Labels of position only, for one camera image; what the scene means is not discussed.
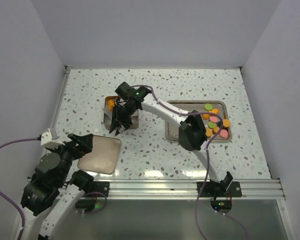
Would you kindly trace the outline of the gold tin lid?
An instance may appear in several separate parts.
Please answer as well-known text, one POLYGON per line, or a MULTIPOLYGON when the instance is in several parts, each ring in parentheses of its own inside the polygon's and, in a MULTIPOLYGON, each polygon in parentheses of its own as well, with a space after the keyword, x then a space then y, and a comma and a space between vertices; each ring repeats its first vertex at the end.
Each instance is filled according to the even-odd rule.
POLYGON ((78 168, 93 173, 112 174, 115 171, 121 144, 118 138, 94 135, 92 151, 78 161, 78 168))

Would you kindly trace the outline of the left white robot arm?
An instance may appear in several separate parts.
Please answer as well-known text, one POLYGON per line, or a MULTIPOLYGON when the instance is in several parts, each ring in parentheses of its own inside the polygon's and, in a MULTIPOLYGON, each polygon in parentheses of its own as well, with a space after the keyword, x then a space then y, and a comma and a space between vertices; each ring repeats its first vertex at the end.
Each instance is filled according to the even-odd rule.
POLYGON ((69 141, 60 141, 49 130, 40 136, 40 144, 49 153, 43 155, 21 198, 24 218, 20 240, 49 240, 57 226, 65 219, 75 203, 93 193, 94 178, 83 170, 73 173, 65 193, 57 204, 56 198, 64 186, 73 161, 93 150, 92 133, 79 136, 70 133, 69 141))

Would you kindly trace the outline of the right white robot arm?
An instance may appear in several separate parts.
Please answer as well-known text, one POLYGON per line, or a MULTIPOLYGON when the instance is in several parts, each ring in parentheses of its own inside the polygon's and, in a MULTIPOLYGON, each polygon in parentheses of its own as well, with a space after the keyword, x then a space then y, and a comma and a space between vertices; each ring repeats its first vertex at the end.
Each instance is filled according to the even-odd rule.
POLYGON ((125 81, 115 90, 117 98, 112 109, 109 132, 117 136, 132 126, 132 115, 145 111, 156 115, 178 128, 179 145, 193 153, 205 167, 209 184, 202 185, 201 190, 210 193, 215 199, 225 196, 231 190, 233 177, 229 171, 221 170, 211 158, 209 146, 211 141, 206 135, 206 127, 197 111, 187 112, 178 109, 166 101, 160 101, 152 87, 141 85, 135 89, 125 81))

